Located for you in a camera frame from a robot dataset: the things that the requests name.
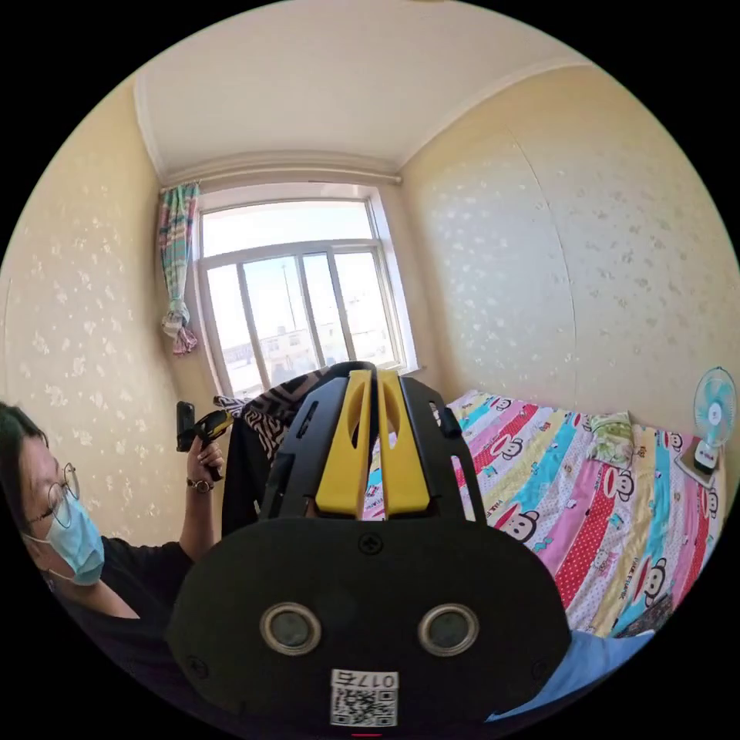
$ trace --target colorful bedspread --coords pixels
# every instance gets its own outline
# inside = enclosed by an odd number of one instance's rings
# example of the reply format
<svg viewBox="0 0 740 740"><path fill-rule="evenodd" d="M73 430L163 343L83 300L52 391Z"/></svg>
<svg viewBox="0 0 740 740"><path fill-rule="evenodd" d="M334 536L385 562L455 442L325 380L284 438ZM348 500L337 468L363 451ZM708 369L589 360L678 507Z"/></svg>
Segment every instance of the colorful bedspread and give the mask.
<svg viewBox="0 0 740 740"><path fill-rule="evenodd" d="M674 458L690 437L633 425L622 471L586 459L588 418L478 391L450 404L473 455L488 523L547 566L570 626L614 636L695 582L722 527L723 477L707 491ZM469 518L467 486L457 469ZM378 448L365 519L384 516Z"/></svg>

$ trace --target striped curtain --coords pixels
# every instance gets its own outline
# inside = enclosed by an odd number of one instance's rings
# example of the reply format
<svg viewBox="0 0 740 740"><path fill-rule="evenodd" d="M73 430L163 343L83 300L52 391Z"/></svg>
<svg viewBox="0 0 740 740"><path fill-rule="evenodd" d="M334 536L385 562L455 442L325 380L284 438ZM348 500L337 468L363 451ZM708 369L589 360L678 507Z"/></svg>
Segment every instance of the striped curtain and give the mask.
<svg viewBox="0 0 740 740"><path fill-rule="evenodd" d="M179 185L163 193L160 203L156 242L160 249L167 294L170 296L170 306L162 319L162 329L173 339L174 355L188 355L198 343L193 332L187 328L190 314L185 306L185 280L193 246L193 221L199 193L197 183Z"/></svg>

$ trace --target hand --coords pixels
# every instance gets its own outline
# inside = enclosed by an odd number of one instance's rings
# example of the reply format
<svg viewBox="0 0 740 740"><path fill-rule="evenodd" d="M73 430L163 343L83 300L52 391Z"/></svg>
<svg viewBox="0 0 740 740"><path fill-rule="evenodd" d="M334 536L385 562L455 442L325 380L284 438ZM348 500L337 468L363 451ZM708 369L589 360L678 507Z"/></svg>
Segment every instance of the hand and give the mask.
<svg viewBox="0 0 740 740"><path fill-rule="evenodd" d="M205 480L213 485L214 479L208 468L213 467L220 471L223 464L224 457L218 444L212 442L203 449L203 442L200 437L196 437L187 453L187 477L196 482Z"/></svg>

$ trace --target beige wall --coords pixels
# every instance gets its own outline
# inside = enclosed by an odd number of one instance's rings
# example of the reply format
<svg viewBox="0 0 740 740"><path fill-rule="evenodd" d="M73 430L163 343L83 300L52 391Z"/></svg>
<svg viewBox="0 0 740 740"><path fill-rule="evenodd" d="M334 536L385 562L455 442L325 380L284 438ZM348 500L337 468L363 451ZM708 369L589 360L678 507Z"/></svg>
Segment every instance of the beige wall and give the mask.
<svg viewBox="0 0 740 740"><path fill-rule="evenodd" d="M177 537L184 511L155 298L158 187L124 83L49 164L0 272L0 395L78 468L101 531L133 543Z"/></svg>
<svg viewBox="0 0 740 740"><path fill-rule="evenodd" d="M166 356L167 364L170 369L170 377L173 380L177 391L178 401L187 401L195 406L196 419L200 419L207 413L215 410L213 400L219 392L216 386L216 370L208 358L207 343L204 342L202 324L200 322L200 304L198 302L197 292L194 289L193 271L189 270L188 283L186 284L185 300L190 312L190 329L195 334L199 345L195 352L182 357L176 357L171 351L171 342L164 338L167 344ZM162 263L159 258L154 265L154 275L156 284L156 305L160 315L164 315L170 299L167 296L167 286L164 282L162 272ZM230 431L218 439L219 447L224 454L224 460L229 454ZM222 471L224 478L226 476L226 466ZM217 537L221 533L221 507L224 502L224 484L218 483L214 490L214 531Z"/></svg>
<svg viewBox="0 0 740 740"><path fill-rule="evenodd" d="M529 78L406 165L450 395L472 387L690 432L702 373L740 382L740 273L657 120L598 69ZM740 479L740 431L728 447Z"/></svg>
<svg viewBox="0 0 740 740"><path fill-rule="evenodd" d="M429 322L429 302L421 266L424 253L409 223L409 214L398 185L381 185L378 188L382 212L376 213L378 235L385 249L389 269L399 276L401 299L409 317L416 361L419 366L412 377L440 394L446 393L446 380L439 364L439 352L434 327Z"/></svg>

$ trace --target blue face mask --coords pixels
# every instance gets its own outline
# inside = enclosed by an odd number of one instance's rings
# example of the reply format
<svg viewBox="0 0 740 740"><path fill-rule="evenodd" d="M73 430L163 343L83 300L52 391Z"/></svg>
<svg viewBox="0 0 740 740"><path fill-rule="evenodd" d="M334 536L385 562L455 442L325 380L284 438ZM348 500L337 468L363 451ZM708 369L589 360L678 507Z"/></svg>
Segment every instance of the blue face mask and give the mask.
<svg viewBox="0 0 740 740"><path fill-rule="evenodd" d="M72 496L67 496L67 501L70 515L69 526L63 527L55 518L46 539L37 540L37 542L50 544L74 573L72 578L69 578L52 570L54 575L71 580L80 586L92 586L100 580L103 572L105 563L103 540L85 507Z"/></svg>

